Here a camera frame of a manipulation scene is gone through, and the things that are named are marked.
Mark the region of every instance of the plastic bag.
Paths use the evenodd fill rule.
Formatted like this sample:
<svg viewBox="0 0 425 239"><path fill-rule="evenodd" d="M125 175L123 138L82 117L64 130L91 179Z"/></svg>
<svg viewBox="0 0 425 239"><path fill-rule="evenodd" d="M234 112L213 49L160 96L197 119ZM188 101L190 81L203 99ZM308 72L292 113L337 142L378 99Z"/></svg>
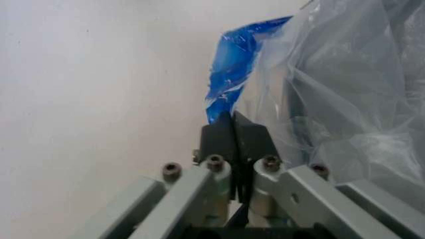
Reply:
<svg viewBox="0 0 425 239"><path fill-rule="evenodd" d="M423 1L314 1L255 62L236 107L287 167L322 162L335 183L366 178L425 212Z"/></svg>

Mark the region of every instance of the white wall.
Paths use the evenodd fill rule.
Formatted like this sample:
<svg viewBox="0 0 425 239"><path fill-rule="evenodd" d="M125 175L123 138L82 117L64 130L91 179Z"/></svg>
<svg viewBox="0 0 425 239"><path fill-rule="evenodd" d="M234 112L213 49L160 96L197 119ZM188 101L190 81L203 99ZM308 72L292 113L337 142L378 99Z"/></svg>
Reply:
<svg viewBox="0 0 425 239"><path fill-rule="evenodd" d="M307 0L0 0L0 238L65 238L191 164L220 35Z"/></svg>

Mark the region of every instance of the cylindrical joint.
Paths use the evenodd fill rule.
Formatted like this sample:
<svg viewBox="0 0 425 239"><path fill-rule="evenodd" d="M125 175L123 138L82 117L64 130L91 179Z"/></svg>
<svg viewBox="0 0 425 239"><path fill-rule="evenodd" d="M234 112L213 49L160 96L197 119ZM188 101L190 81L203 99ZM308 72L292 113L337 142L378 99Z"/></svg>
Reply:
<svg viewBox="0 0 425 239"><path fill-rule="evenodd" d="M162 177L166 182L175 182L182 174L182 167L178 163L166 163L162 167Z"/></svg>
<svg viewBox="0 0 425 239"><path fill-rule="evenodd" d="M212 172L220 172L223 170L224 158L219 154L211 154L207 157L207 168Z"/></svg>
<svg viewBox="0 0 425 239"><path fill-rule="evenodd" d="M200 164L200 167L209 168L210 166L209 166L208 160L204 160ZM213 212L209 214L210 220L206 226L219 227L219 226L222 226L227 221L227 216L228 216L230 179L231 179L230 164L224 161L223 159L221 170L219 172L214 172L213 175L214 175L214 180L217 184L217 197L215 197L215 206L214 206Z"/></svg>
<svg viewBox="0 0 425 239"><path fill-rule="evenodd" d="M323 164L312 164L310 168L321 178L327 180L329 177L329 169Z"/></svg>
<svg viewBox="0 0 425 239"><path fill-rule="evenodd" d="M194 165L199 165L199 149L192 150L192 163Z"/></svg>
<svg viewBox="0 0 425 239"><path fill-rule="evenodd" d="M263 167L269 172L277 172L280 168L281 160L274 155L266 155L262 158Z"/></svg>

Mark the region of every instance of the blue plastic bag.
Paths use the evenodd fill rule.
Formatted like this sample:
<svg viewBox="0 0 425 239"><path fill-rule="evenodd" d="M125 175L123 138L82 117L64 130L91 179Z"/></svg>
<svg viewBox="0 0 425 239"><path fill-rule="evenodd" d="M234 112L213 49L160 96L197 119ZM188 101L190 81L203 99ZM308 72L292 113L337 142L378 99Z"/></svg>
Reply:
<svg viewBox="0 0 425 239"><path fill-rule="evenodd" d="M262 40L272 35L291 17L254 23L221 36L211 68L210 91L206 97L209 123L221 112L233 111L252 71Z"/></svg>

